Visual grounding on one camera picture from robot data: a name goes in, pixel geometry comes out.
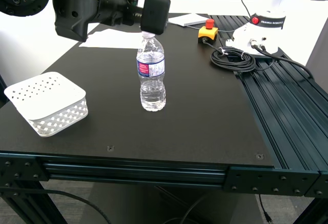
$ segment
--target water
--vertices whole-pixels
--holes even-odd
[[[163,109],[166,104],[166,92],[163,83],[163,79],[165,75],[164,52],[161,44],[158,41],[151,42],[151,44],[152,44],[151,46],[152,48],[154,48],[154,45],[159,44],[156,49],[157,51],[142,52],[141,54],[139,54],[138,51],[138,55],[137,55],[138,64],[141,63],[141,66],[138,65],[139,79],[141,83],[140,99],[141,99],[141,105],[145,110],[159,111]],[[145,71],[142,70],[142,68],[144,67],[149,68],[148,74],[147,74],[147,70]]]

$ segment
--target red button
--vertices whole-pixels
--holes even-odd
[[[206,20],[206,29],[212,29],[214,27],[214,20],[213,19],[207,19]]]
[[[252,18],[252,23],[258,24],[259,22],[260,22],[260,20],[257,17]]]

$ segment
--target black table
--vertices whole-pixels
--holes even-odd
[[[235,18],[234,25],[215,17],[220,28],[237,28],[245,20]],[[106,28],[99,25],[94,31]],[[116,29],[139,31],[137,25]],[[165,49],[167,104],[156,113],[141,107],[135,49],[75,45],[46,72],[59,72],[82,87],[89,115],[41,138],[12,103],[6,104],[0,116],[0,184],[42,189],[39,181],[67,179],[280,195],[309,192],[322,172],[277,165],[282,161],[279,148],[268,139],[270,130],[254,108],[247,76],[211,65],[212,49],[197,43],[197,33],[168,25],[158,37]],[[222,42],[230,37],[220,36]],[[320,197],[326,197],[322,189]],[[5,192],[3,198],[26,223],[66,223],[47,195]],[[325,207],[327,202],[313,204]]]

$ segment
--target plastic water bottle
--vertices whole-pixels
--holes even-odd
[[[164,49],[155,34],[142,32],[142,36],[137,54],[141,104],[145,110],[158,111],[166,104]]]

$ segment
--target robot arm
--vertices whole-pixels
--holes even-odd
[[[0,11],[9,15],[28,16],[42,11],[48,0],[0,0]],[[170,0],[145,0],[144,8],[138,0],[53,0],[58,35],[85,42],[89,23],[109,26],[133,25],[162,34],[168,18]]]

